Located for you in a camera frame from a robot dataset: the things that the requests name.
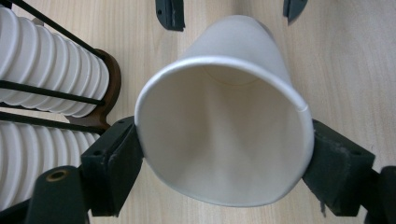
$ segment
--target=wooden table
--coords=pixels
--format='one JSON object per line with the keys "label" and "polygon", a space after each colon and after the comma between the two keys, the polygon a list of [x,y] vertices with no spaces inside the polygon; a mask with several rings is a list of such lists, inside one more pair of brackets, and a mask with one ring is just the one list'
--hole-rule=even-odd
{"label": "wooden table", "polygon": [[[252,16],[272,31],[293,85],[310,105],[314,119],[372,151],[377,171],[396,164],[393,0],[310,0],[291,26],[282,17],[282,0],[186,0],[183,33],[161,27],[154,0],[26,2],[117,59],[122,88],[110,123],[132,116],[136,98],[149,78],[180,56],[210,23],[227,15]],[[267,206],[229,208],[201,203],[166,187],[144,162],[120,216],[96,217],[92,223],[362,223],[363,210],[359,217],[335,217],[328,210],[325,217],[303,181],[285,198]]]}

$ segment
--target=wood grain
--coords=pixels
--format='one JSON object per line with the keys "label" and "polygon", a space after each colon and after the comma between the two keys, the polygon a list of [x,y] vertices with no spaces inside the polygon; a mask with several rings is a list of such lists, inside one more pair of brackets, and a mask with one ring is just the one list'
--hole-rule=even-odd
{"label": "wood grain", "polygon": [[[312,115],[376,155],[375,169],[396,164],[396,2],[315,0],[291,26],[283,1],[185,1],[184,33],[165,31],[154,0],[27,1],[119,62],[120,98],[108,121],[132,116],[138,93],[212,22],[243,14],[272,31],[295,89]],[[26,15],[14,8],[18,15]],[[359,217],[324,217],[304,182],[282,200],[262,207],[201,203],[165,186],[144,162],[118,218],[92,223],[362,223]]]}

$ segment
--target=tabletop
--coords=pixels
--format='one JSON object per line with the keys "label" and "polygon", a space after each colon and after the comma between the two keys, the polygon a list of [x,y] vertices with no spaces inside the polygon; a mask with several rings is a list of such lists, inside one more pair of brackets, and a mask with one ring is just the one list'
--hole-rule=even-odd
{"label": "tabletop", "polygon": [[[314,119],[370,150],[374,168],[396,164],[396,2],[393,0],[311,0],[288,25],[281,0],[184,1],[186,29],[166,31],[154,0],[29,0],[91,46],[111,54],[121,70],[120,97],[107,120],[132,116],[146,82],[173,62],[214,21],[247,15],[272,32]],[[19,16],[32,18],[14,7]],[[48,113],[22,112],[65,120]],[[119,217],[92,223],[362,223],[358,217],[320,212],[303,181],[280,201],[253,208],[202,203],[165,186],[143,162]]]}

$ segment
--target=light wood surface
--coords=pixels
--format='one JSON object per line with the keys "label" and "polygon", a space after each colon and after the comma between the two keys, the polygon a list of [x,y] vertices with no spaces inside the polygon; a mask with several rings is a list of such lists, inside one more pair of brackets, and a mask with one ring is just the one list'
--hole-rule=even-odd
{"label": "light wood surface", "polygon": [[[282,17],[282,0],[186,0],[183,33],[161,27],[154,0],[26,2],[119,62],[122,88],[110,124],[134,114],[149,78],[180,56],[210,23],[243,14],[272,31],[314,119],[372,151],[377,171],[396,164],[394,0],[309,0],[291,26]],[[16,7],[14,11],[32,18]],[[364,214],[361,209],[359,217],[335,217],[328,210],[324,217],[303,181],[267,206],[201,203],[166,187],[144,162],[120,216],[95,217],[92,223],[362,223]]]}

